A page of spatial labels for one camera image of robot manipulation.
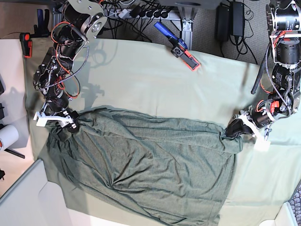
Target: gray carpet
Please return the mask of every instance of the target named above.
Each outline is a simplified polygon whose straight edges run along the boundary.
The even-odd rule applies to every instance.
[[[254,31],[254,36],[246,39],[246,42],[253,50],[258,63],[262,60],[268,43],[265,17],[265,5],[267,3],[269,3],[269,0],[245,0],[245,4],[254,12],[254,18],[250,21]],[[134,4],[137,5],[142,3],[139,0],[136,0]],[[0,3],[0,38],[10,32],[33,32],[33,25],[37,23],[37,8],[46,8],[46,6],[20,3]],[[171,46],[167,39],[153,27],[156,22],[157,20],[154,20],[145,29],[145,34],[148,35],[154,43]],[[164,21],[163,23],[176,35],[180,35],[180,32],[170,21]],[[214,27],[215,10],[199,9],[193,28],[193,50],[221,56],[219,43],[214,39]],[[251,35],[248,23],[246,23],[245,33],[246,36]],[[14,34],[6,38],[18,38],[18,36],[18,34]],[[100,37],[112,38],[112,34],[110,31],[105,31]],[[129,26],[123,26],[118,29],[118,39],[135,40],[136,37],[137,35],[129,29]],[[225,57],[230,59],[235,59],[238,55],[235,46],[233,46],[229,41],[223,45],[223,52]],[[250,52],[246,55],[240,55],[238,60],[254,63],[254,59]]]
[[[269,42],[268,33],[267,33],[267,22],[265,16],[265,5],[269,3],[269,0],[259,0],[259,1],[251,1],[245,0],[245,4],[251,8],[254,12],[254,18],[250,21],[252,26],[254,36],[246,39],[246,43],[252,49],[255,57],[257,58],[258,63],[261,62],[267,44]],[[192,49],[204,53],[209,53],[217,56],[222,56],[220,52],[220,45],[214,39],[214,27],[215,27],[215,10],[207,10],[207,9],[199,9],[195,18],[194,27],[193,27],[193,44]],[[169,45],[170,43],[167,39],[153,27],[153,25],[158,20],[154,20],[144,31],[144,33],[154,42],[164,45]],[[170,21],[163,21],[163,23],[176,35],[179,35],[179,31]],[[245,28],[245,36],[251,36],[252,32],[249,24],[246,22]],[[103,38],[112,38],[112,34],[110,31],[105,31]],[[127,39],[134,40],[137,35],[131,31],[128,26],[126,29],[124,27],[120,27],[118,31],[117,38],[118,39]],[[233,46],[230,41],[224,43],[223,52],[226,58],[236,59],[238,56],[238,52],[236,47]],[[255,63],[254,58],[252,57],[251,52],[249,51],[246,55],[240,55],[238,60]]]

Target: power adapter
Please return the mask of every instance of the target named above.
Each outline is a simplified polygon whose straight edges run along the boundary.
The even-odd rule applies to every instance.
[[[232,1],[230,3],[230,34],[243,37],[245,34],[245,5],[242,2]]]
[[[135,8],[133,8],[130,12],[130,16],[132,18],[136,18],[137,16],[139,16],[139,14],[142,12],[142,7],[141,6],[136,6]]]
[[[214,37],[217,41],[223,42],[229,40],[230,34],[230,9],[226,6],[218,6],[215,17]]]
[[[125,8],[124,10],[121,11],[121,13],[118,13],[118,17],[121,19],[126,19],[129,14],[130,11]]]
[[[5,172],[3,170],[0,170],[0,180],[4,179]]]

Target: motor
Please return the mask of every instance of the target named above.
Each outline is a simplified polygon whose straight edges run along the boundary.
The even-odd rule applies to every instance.
[[[67,126],[70,132],[76,132],[79,129],[76,122],[79,115],[68,105],[70,100],[79,95],[79,90],[76,96],[72,96],[65,90],[64,82],[74,79],[87,62],[87,43],[96,37],[107,17],[97,2],[89,0],[68,0],[64,2],[62,13],[64,21],[57,24],[51,32],[54,46],[49,48],[33,76],[35,89],[40,91],[45,99],[34,120],[37,121],[37,126],[43,127],[47,121],[58,121],[62,128]],[[86,58],[82,66],[73,73],[74,59],[82,49],[87,50]]]
[[[300,3],[294,0],[272,0],[266,6],[266,15],[270,42],[251,93],[255,94],[260,84],[268,93],[268,98],[260,101],[256,107],[250,106],[248,110],[235,115],[226,128],[228,137],[254,134],[261,138],[258,130],[265,128],[264,140],[267,140],[273,123],[298,112],[301,74]],[[271,74],[268,69],[270,53],[275,63]],[[267,91],[261,84],[264,70],[273,87],[272,92]]]

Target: black cable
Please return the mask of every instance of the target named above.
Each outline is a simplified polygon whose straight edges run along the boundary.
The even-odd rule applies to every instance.
[[[24,32],[12,32],[12,33],[9,33],[9,34],[6,34],[6,35],[4,35],[2,38],[0,38],[0,39],[3,39],[3,38],[5,38],[5,37],[7,37],[7,36],[10,36],[10,35],[12,35],[12,34],[21,34],[21,33],[24,33]]]
[[[160,3],[155,3],[155,1],[147,1],[147,0],[142,0],[142,1],[153,7],[158,7],[160,5]]]
[[[71,96],[71,97],[78,97],[79,94],[80,94],[80,82],[79,82],[79,80],[78,80],[78,78],[77,78],[76,76],[74,76],[74,78],[76,79],[76,81],[77,81],[77,83],[78,83],[78,85],[79,85],[79,93],[77,94],[77,96],[73,96],[73,95],[71,95],[70,93],[68,93],[66,90],[65,90],[65,92],[66,92],[69,96]]]
[[[253,56],[253,58],[254,58],[254,60],[255,60],[255,62],[256,62],[256,64],[258,64],[257,63],[257,59],[256,59],[256,57],[255,57],[255,55],[254,55],[254,53],[253,53],[253,51],[251,50],[251,48],[248,46],[248,44],[246,43],[246,41],[245,41],[245,39],[244,39],[244,44],[246,45],[246,47],[250,50],[250,52],[251,52],[251,54],[252,54],[252,56]]]
[[[152,21],[154,20],[155,18],[152,18],[149,20],[149,22],[147,22],[146,26],[142,29],[142,32],[145,30],[145,28],[150,25],[152,23]]]
[[[128,21],[126,21],[124,19],[121,19],[121,21],[123,21],[124,23],[126,23],[126,24],[130,25],[131,27],[133,27],[133,24],[131,24],[130,22],[128,22]],[[152,42],[152,40],[149,37],[147,37],[144,33],[140,32],[139,30],[135,31],[135,29],[137,30],[137,28],[134,27],[134,32],[135,33],[142,35],[144,38],[146,38],[147,40],[149,40],[150,42]]]
[[[268,44],[268,47],[267,47],[268,50],[268,55],[270,54],[270,47],[269,47],[269,44]],[[255,94],[256,93],[256,90],[258,88],[258,85],[260,83],[260,80],[262,78],[262,75],[263,75],[263,71],[264,71],[264,68],[265,67],[265,54],[264,54],[264,57],[262,59],[262,62],[260,64],[260,68],[259,68],[259,71],[258,71],[258,74],[257,74],[257,77],[256,77],[256,80],[255,80],[255,83],[253,85],[253,88],[251,90],[251,94]]]
[[[220,50],[221,50],[222,57],[225,58],[225,55],[224,55],[224,53],[222,52],[222,41],[220,42]]]
[[[250,26],[250,30],[252,32],[252,34],[249,36],[249,37],[241,37],[240,41],[239,40],[239,37],[238,36],[234,36],[235,38],[235,42],[232,40],[231,36],[230,36],[230,42],[232,43],[232,45],[234,45],[236,47],[236,50],[238,52],[238,55],[236,57],[236,60],[238,59],[238,57],[240,55],[246,55],[248,53],[248,51],[251,52],[256,64],[258,64],[257,62],[257,59],[253,53],[253,51],[251,50],[251,48],[248,46],[248,44],[246,43],[246,39],[247,38],[251,38],[254,36],[254,32],[253,32],[253,29],[252,29],[252,26],[251,26],[251,23],[250,23],[250,20],[252,20],[254,18],[254,12],[251,10],[250,7],[248,7],[246,4],[245,4],[245,0],[243,0],[243,4],[244,6],[247,7],[247,11],[245,12],[245,14],[247,15],[250,15],[250,17],[248,19],[245,19],[245,21],[247,21],[249,23],[249,26]]]
[[[287,107],[287,110],[288,110],[288,114],[286,115],[286,116],[283,116],[283,117],[280,117],[279,119],[286,119],[286,118],[288,118],[288,117],[290,117],[291,116],[291,110]]]
[[[258,109],[260,109],[261,106],[263,106],[266,102],[269,102],[271,101],[272,99],[267,99],[267,100],[264,100],[262,101],[259,105],[258,105]]]
[[[116,27],[112,27],[112,28],[104,27],[104,28],[103,28],[103,31],[114,30],[114,29],[116,29],[116,28],[118,28],[118,27],[121,27],[121,26],[123,25],[123,22],[122,22],[122,21],[118,21],[118,22],[119,22],[120,24],[117,25]]]
[[[114,39],[114,31],[113,31],[113,28],[112,28],[112,25],[111,25],[111,18],[108,17],[108,24],[109,24],[109,27],[110,27],[110,31],[112,33],[112,38]]]

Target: cable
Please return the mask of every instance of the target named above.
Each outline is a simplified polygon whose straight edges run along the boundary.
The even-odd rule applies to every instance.
[[[283,116],[283,117],[280,117],[279,119],[286,119],[286,118],[288,118],[288,117],[291,116],[291,114],[292,114],[291,109],[289,109],[289,107],[288,107],[287,110],[288,110],[288,115]]]
[[[273,93],[275,93],[275,91],[273,91],[273,92],[267,91],[267,90],[265,89],[265,87],[262,85],[261,80],[259,81],[259,84],[260,84],[260,87],[263,89],[264,92],[266,92],[266,93],[268,93],[268,94],[273,94]]]
[[[261,108],[260,110],[258,110],[259,105],[263,102],[264,100],[261,100],[258,102],[257,106],[256,106],[256,112],[261,112],[263,109]]]
[[[114,31],[113,31],[113,28],[112,28],[111,20],[112,20],[112,18],[108,18],[108,24],[110,26],[110,31],[112,33],[112,39],[114,39]]]
[[[119,1],[119,3],[121,5],[128,6],[128,5],[132,4],[134,1],[136,1],[136,0],[131,0],[129,3],[123,3],[122,1]]]
[[[269,55],[269,49],[270,49],[271,45],[268,45],[267,51],[265,53],[265,70],[267,72],[267,75],[269,77],[269,81],[272,84],[274,90],[276,91],[276,93],[278,94],[278,96],[280,97],[280,99],[283,101],[283,103],[286,105],[287,107],[287,102],[283,99],[283,97],[280,95],[279,91],[276,89],[276,86],[273,83],[273,80],[271,79],[271,76],[269,74],[269,68],[268,68],[268,55]]]
[[[69,94],[66,90],[65,90],[65,93],[67,94],[68,97],[76,99],[79,96],[79,94],[80,94],[80,83],[79,83],[79,80],[75,76],[72,77],[72,79],[75,82],[76,89],[77,89],[77,94],[75,96],[73,96],[73,95]]]
[[[5,37],[7,37],[7,36],[10,36],[10,35],[12,35],[12,34],[21,34],[21,33],[24,33],[24,32],[12,32],[12,33],[9,33],[9,34],[7,34],[7,35],[4,35],[2,38],[0,38],[0,39],[4,39]]]
[[[83,48],[86,48],[86,49],[87,49],[86,58],[85,58],[83,64],[80,66],[80,68],[79,68],[74,74],[68,76],[68,77],[65,78],[65,79],[62,79],[62,80],[60,80],[60,81],[57,81],[57,82],[55,82],[55,83],[53,83],[53,84],[51,84],[51,85],[45,86],[44,88],[39,89],[39,91],[42,91],[42,90],[44,90],[44,89],[46,89],[46,88],[53,87],[53,86],[55,86],[55,85],[57,85],[57,84],[59,84],[59,83],[65,82],[66,80],[68,80],[68,79],[74,77],[77,73],[79,73],[79,72],[81,71],[81,69],[83,69],[83,67],[85,66],[85,64],[86,64],[86,62],[87,62],[87,60],[88,60],[88,57],[89,57],[89,46],[84,46]]]
[[[53,38],[53,31],[55,30],[55,28],[58,27],[58,25],[61,25],[61,24],[70,24],[70,23],[69,23],[69,22],[66,22],[66,21],[63,21],[63,22],[58,23],[58,24],[52,29],[50,36],[51,36],[51,39],[52,39],[52,41],[53,41],[54,43],[57,43],[57,41]]]
[[[116,15],[116,14],[118,14],[118,13],[121,13],[121,11],[120,11],[120,12],[117,12],[117,13],[113,13],[113,14],[111,14],[111,15],[109,15],[109,16],[106,16],[106,18],[109,18],[110,16]]]
[[[244,6],[247,7],[247,11],[245,12],[246,15],[250,15],[250,17],[248,19],[245,18],[245,21],[247,21],[249,23],[249,26],[250,26],[250,30],[252,32],[252,34],[249,36],[249,37],[241,37],[240,41],[239,40],[239,37],[238,36],[234,36],[235,38],[235,42],[232,40],[231,36],[230,36],[230,42],[232,43],[232,45],[234,45],[236,47],[236,50],[238,52],[238,55],[237,57],[235,58],[235,60],[237,60],[239,58],[240,55],[246,55],[248,53],[248,51],[251,52],[254,60],[255,60],[255,63],[258,64],[257,62],[257,59],[252,51],[252,49],[249,47],[249,45],[247,44],[246,42],[246,39],[248,38],[251,38],[254,36],[254,32],[253,32],[253,29],[252,29],[252,26],[251,26],[251,23],[250,23],[250,20],[252,20],[254,18],[254,12],[251,10],[250,7],[248,7],[246,4],[245,4],[245,0],[243,0],[242,2],[244,4]]]
[[[256,64],[258,64],[258,63],[257,63],[257,59],[256,59],[256,57],[255,57],[253,51],[252,51],[251,48],[248,46],[248,44],[246,43],[245,39],[244,39],[243,42],[244,42],[244,44],[246,45],[246,47],[250,50],[250,52],[251,52],[251,54],[252,54],[252,56],[253,56],[253,58],[254,58]]]
[[[225,55],[224,55],[224,53],[222,52],[222,41],[220,42],[220,50],[221,50],[222,57],[225,58]]]
[[[58,64],[61,66],[61,68],[64,69],[64,71],[66,71],[68,74],[70,74],[70,72],[61,64],[61,62],[58,60],[58,48],[59,48],[59,44],[56,45],[56,60],[58,62]]]
[[[143,32],[140,32],[136,27],[133,26],[133,24],[131,24],[130,22],[128,22],[128,21],[126,21],[124,19],[121,19],[121,21],[123,21],[126,24],[129,24],[130,26],[133,27],[133,29],[136,29],[136,31],[134,30],[135,33],[143,36],[144,38],[146,38],[147,40],[149,40],[150,42],[152,42],[152,40],[149,37],[147,37]]]

